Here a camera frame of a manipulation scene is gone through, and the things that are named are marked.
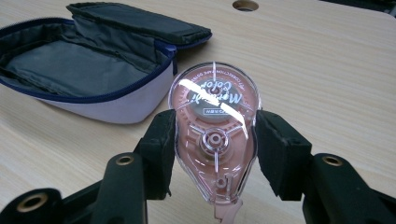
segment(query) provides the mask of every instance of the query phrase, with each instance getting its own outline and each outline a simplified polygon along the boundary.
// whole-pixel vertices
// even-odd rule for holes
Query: metal grommet
[[[342,166],[343,162],[335,157],[332,156],[324,156],[322,157],[323,161],[332,166]]]
[[[21,213],[34,211],[46,203],[48,198],[49,196],[46,193],[30,195],[18,204],[17,211]]]
[[[134,162],[134,157],[132,156],[123,156],[117,159],[116,164],[117,165],[128,165],[130,163]]]

